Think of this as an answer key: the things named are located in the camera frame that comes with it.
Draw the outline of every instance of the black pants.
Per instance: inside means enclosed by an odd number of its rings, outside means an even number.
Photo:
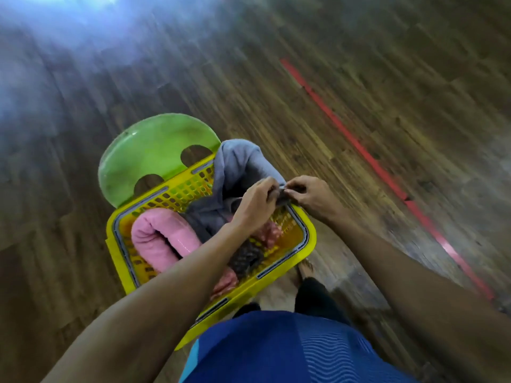
[[[234,315],[233,319],[249,313],[260,310],[257,302],[251,302],[242,306]],[[327,288],[316,278],[305,278],[298,289],[294,302],[294,311],[302,315],[313,315],[325,319],[338,321],[342,324],[351,325],[348,318],[337,306],[333,298],[327,291]]]

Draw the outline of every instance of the leg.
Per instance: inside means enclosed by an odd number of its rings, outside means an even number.
[[[246,313],[260,310],[261,306],[257,302],[251,302],[249,304],[243,305],[233,316],[233,319],[238,318],[240,315],[244,315]]]
[[[327,288],[311,276],[313,275],[312,265],[302,261],[298,265],[298,271],[303,277],[303,281],[296,295],[294,311],[303,315],[323,317],[351,325],[348,318],[328,293]]]

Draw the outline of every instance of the red line on floor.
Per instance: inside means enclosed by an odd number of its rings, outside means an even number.
[[[322,98],[310,87],[302,75],[296,68],[293,67],[287,59],[281,59],[281,64],[291,74],[291,76],[299,83],[303,89],[309,94],[312,100],[323,110],[323,112],[332,120],[337,129],[348,139],[353,147],[361,154],[367,163],[374,169],[376,174],[382,179],[396,194],[396,196],[405,203],[412,214],[418,219],[422,226],[435,238],[435,240],[442,246],[442,248],[449,254],[454,262],[461,268],[467,277],[476,285],[479,291],[490,301],[495,298],[493,291],[488,285],[480,279],[472,268],[465,262],[465,260],[454,250],[451,244],[444,238],[444,236],[437,230],[430,218],[428,218],[417,206],[417,204],[410,199],[410,196],[403,191],[400,186],[394,181],[390,173],[388,173],[377,160],[367,151],[365,147],[356,139],[356,137],[343,125],[339,117],[330,109],[322,100]]]

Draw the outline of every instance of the foot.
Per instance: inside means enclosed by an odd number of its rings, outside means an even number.
[[[314,277],[314,266],[312,266],[307,258],[302,260],[302,262],[297,265],[297,268],[300,281],[303,281],[307,277]]]

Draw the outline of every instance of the green stool seat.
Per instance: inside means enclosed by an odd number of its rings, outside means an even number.
[[[157,174],[168,180],[187,167],[181,153],[200,145],[215,153],[220,139],[204,122],[185,114],[160,114],[131,125],[101,157],[98,180],[108,202],[118,208],[133,198],[138,180]]]

